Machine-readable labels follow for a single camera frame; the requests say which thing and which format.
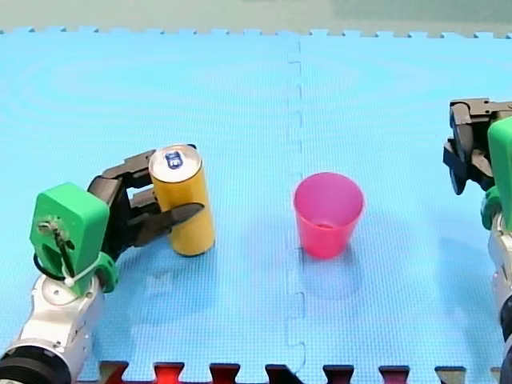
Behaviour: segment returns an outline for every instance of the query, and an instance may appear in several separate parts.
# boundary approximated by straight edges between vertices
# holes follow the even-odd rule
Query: pink plastic cup
[[[301,247],[314,258],[337,256],[345,250],[363,207],[362,191],[349,178],[331,172],[305,178],[294,196]]]

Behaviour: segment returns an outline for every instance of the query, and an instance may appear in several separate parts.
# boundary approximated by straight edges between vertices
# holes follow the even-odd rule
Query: blue foam mat
[[[502,340],[482,193],[454,196],[442,144],[449,100],[510,98],[510,40],[59,30],[0,36],[1,345],[30,309],[36,194],[194,142],[216,247],[124,255],[83,379],[127,360],[129,381],[167,361],[194,382],[212,362],[239,363],[239,382],[264,382],[269,363],[307,383],[325,381],[325,364],[354,365],[355,383],[383,365],[410,366],[412,384],[439,365],[492,382]],[[297,250],[290,200],[321,170],[352,177],[367,204],[349,254],[317,263]]]

